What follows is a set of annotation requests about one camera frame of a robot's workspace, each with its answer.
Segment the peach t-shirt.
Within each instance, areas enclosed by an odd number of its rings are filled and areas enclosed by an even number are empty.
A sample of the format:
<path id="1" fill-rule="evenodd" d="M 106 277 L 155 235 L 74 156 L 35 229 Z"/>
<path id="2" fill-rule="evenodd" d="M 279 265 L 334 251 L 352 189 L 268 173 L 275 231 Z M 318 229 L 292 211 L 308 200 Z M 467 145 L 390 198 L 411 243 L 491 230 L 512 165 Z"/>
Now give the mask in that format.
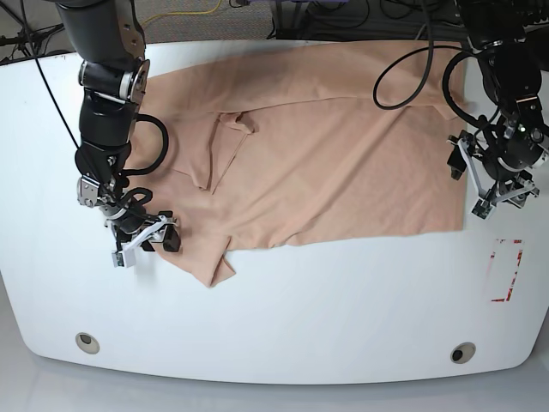
<path id="1" fill-rule="evenodd" d="M 132 185 L 171 210 L 169 263 L 207 287 L 234 273 L 228 251 L 462 229 L 466 185 L 447 138 L 463 122 L 441 81 L 454 44 L 364 41 L 244 54 L 149 79 L 142 111 L 169 149 Z"/>

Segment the black tripod stand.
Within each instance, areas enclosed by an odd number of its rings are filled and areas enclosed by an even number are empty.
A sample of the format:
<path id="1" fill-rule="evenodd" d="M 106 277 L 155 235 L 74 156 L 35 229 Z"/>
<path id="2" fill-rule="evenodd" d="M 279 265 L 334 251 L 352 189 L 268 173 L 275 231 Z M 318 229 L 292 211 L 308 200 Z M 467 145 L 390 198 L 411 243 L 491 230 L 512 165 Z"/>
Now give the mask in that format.
<path id="1" fill-rule="evenodd" d="M 1 47 L 12 47 L 12 51 L 8 56 L 1 57 L 1 65 L 32 59 L 34 55 L 43 58 L 56 54 L 55 51 L 48 51 L 48 47 L 51 39 L 64 31 L 63 23 L 31 29 L 25 20 L 4 1 L 1 2 L 1 10 L 20 27 L 15 36 L 1 35 Z"/>

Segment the red tape rectangle marking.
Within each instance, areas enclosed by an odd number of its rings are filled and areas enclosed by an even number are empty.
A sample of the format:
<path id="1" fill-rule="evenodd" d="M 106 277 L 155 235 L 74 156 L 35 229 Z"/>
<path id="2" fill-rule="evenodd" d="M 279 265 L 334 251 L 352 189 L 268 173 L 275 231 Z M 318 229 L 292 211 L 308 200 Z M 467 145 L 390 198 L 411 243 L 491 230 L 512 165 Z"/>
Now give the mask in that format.
<path id="1" fill-rule="evenodd" d="M 522 239 L 496 239 L 487 269 L 487 298 L 493 303 L 508 302 L 522 261 Z"/>

